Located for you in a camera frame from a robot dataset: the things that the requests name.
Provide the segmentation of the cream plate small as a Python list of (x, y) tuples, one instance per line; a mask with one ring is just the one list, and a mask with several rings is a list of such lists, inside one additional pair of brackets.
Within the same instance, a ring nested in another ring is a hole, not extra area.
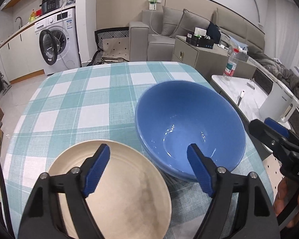
[(81, 166), (101, 144), (109, 146), (110, 159), (86, 202), (104, 237), (164, 238), (172, 213), (167, 184), (154, 164), (132, 147), (110, 140), (78, 143), (54, 160), (49, 175)]

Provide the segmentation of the blue bowl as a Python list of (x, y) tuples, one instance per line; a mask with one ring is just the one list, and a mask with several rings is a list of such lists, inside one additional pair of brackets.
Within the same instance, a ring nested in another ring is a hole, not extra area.
[(203, 85), (173, 80), (156, 84), (139, 98), (135, 112), (138, 137), (196, 144), (218, 167), (233, 171), (246, 148), (246, 133), (232, 105)]
[(139, 137), (149, 159), (164, 173), (184, 181), (197, 182), (197, 178), (187, 159), (187, 148), (176, 141), (161, 139), (146, 142)]

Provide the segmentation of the white electric kettle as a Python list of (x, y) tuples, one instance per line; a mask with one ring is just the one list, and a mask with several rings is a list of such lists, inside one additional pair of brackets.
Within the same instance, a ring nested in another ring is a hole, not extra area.
[(293, 93), (280, 81), (273, 82), (272, 90), (259, 109), (264, 120), (271, 118), (286, 123), (298, 106)]

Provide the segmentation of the white marble side table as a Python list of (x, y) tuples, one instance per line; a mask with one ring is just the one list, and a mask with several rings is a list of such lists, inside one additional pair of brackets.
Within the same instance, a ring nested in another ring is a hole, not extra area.
[[(236, 106), (245, 116), (248, 122), (261, 118), (259, 109), (268, 97), (261, 87), (250, 79), (232, 77), (225, 78), (223, 75), (213, 75), (210, 80), (211, 84), (216, 84), (224, 94), (226, 94), (234, 106)], [(278, 122), (287, 129), (290, 129), (288, 121), (286, 123)]]

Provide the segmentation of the plastic water bottle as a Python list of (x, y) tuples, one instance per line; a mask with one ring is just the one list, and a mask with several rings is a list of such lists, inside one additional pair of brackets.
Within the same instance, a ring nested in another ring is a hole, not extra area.
[(238, 59), (237, 59), (238, 53), (239, 53), (239, 50), (234, 48), (229, 55), (226, 67), (223, 72), (223, 76), (227, 79), (230, 79), (233, 77), (233, 74), (235, 72), (235, 69), (236, 69), (237, 63), (238, 63)]

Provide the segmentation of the grey side cabinet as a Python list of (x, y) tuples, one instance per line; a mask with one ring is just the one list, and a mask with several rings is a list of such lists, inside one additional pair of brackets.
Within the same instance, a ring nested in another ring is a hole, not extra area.
[(214, 45), (212, 49), (192, 46), (186, 42), (186, 37), (177, 36), (172, 60), (192, 66), (207, 81), (213, 75), (222, 75), (227, 65), (227, 52)]

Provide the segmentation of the black organizer box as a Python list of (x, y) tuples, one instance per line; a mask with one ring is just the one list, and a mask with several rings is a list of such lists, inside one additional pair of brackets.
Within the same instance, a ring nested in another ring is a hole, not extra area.
[(186, 36), (186, 42), (192, 46), (213, 49), (214, 40), (210, 39), (209, 36), (200, 36), (188, 33)]

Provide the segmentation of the grey cushion right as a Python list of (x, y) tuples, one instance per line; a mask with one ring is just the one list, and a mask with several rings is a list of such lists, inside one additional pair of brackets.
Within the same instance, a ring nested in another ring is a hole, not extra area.
[(186, 36), (190, 32), (193, 33), (196, 27), (206, 30), (209, 24), (210, 21), (208, 19), (184, 9), (181, 20), (171, 34), (171, 37)]

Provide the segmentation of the grey cushion left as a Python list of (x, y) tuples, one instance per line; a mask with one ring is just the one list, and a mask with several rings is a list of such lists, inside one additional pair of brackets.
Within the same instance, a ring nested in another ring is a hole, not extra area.
[(178, 26), (183, 11), (171, 9), (168, 7), (162, 7), (163, 9), (163, 20), (162, 20), (162, 32), (163, 36), (170, 36)]

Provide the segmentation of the grey sofa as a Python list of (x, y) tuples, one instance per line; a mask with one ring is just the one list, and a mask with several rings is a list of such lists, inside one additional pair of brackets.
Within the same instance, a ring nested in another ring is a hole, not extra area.
[[(171, 61), (176, 37), (161, 34), (163, 11), (144, 10), (142, 15), (142, 21), (129, 23), (130, 61)], [(221, 33), (220, 44), (237, 42), (248, 49), (264, 50), (264, 32), (236, 13), (216, 8), (209, 21)]]

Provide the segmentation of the white base cabinets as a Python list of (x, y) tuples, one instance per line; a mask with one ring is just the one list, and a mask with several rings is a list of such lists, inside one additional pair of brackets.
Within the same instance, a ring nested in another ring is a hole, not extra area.
[(0, 48), (8, 81), (43, 70), (45, 62), (40, 52), (39, 35), (34, 29), (34, 26), (29, 27)]

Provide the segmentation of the white washing machine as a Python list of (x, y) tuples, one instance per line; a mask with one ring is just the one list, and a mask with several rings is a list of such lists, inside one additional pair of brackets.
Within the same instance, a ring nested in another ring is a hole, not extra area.
[(74, 7), (53, 13), (34, 27), (45, 75), (81, 67)]

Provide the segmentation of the patterned floor mat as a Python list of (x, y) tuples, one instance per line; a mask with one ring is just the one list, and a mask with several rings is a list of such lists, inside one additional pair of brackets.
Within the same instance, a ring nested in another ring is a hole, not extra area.
[(94, 31), (97, 51), (87, 66), (130, 61), (129, 27), (113, 27)]

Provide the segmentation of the yellow oil bottle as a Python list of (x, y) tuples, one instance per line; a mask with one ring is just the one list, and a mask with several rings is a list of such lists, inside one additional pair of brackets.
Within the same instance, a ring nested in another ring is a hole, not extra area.
[(29, 17), (29, 22), (33, 22), (36, 19), (36, 11), (33, 9)]

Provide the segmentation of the black pressure cooker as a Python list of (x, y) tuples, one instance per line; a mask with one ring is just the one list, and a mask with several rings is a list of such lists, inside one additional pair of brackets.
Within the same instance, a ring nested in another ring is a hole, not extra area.
[(59, 9), (60, 1), (61, 0), (42, 0), (40, 4), (42, 15), (45, 15), (51, 11)]

